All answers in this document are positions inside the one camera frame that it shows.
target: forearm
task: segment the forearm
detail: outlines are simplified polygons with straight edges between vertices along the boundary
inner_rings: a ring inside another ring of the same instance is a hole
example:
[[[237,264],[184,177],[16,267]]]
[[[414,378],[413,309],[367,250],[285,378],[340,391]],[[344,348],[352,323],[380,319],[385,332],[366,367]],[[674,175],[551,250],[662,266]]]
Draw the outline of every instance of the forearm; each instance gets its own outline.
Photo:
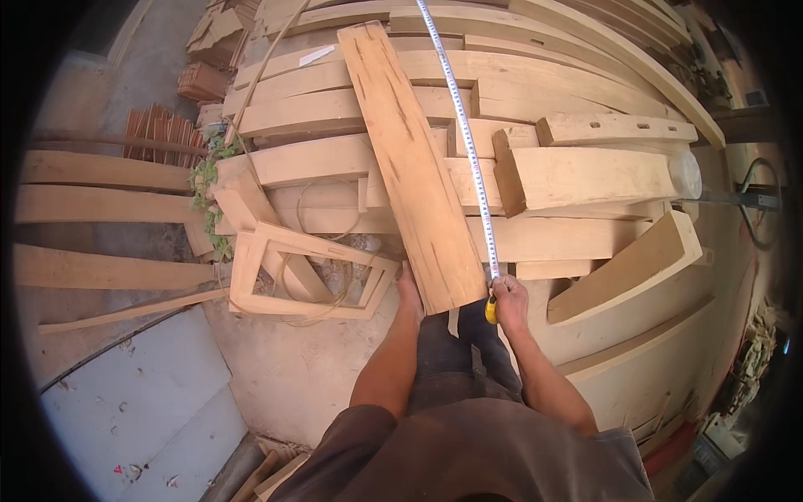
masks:
[[[415,312],[400,306],[385,339],[357,377],[349,406],[373,404],[396,418],[404,416],[415,379],[420,328]]]
[[[522,382],[522,394],[527,406],[548,417],[561,420],[586,437],[598,432],[591,406],[574,385],[558,373],[541,352],[527,329],[507,336]]]

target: man's right hand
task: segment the man's right hand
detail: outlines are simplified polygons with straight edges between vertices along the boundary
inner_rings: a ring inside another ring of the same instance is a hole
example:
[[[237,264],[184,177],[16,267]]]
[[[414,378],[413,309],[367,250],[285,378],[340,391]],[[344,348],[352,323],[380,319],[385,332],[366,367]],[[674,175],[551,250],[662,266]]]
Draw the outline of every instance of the man's right hand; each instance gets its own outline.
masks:
[[[507,336],[529,333],[527,309],[529,294],[527,288],[512,275],[502,275],[494,279],[491,286],[496,296],[496,318]]]

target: shirt sleeve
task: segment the shirt sleeve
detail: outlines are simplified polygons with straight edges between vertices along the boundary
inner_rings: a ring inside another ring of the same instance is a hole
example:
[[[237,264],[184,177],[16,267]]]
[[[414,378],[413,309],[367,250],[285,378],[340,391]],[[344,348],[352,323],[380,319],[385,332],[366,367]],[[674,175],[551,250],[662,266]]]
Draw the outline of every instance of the shirt sleeve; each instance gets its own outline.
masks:
[[[336,498],[370,462],[396,425],[396,418],[380,406],[359,405],[341,411],[309,460],[269,501]]]
[[[633,436],[633,431],[625,427],[618,429],[611,429],[610,431],[600,432],[591,436],[594,442],[601,443],[604,446],[609,458],[613,457],[622,472],[626,474],[633,482],[631,486],[634,488],[638,485],[646,489],[649,497],[654,498],[650,480],[647,478],[647,471],[642,462],[642,456],[638,452],[638,445],[636,438]]]

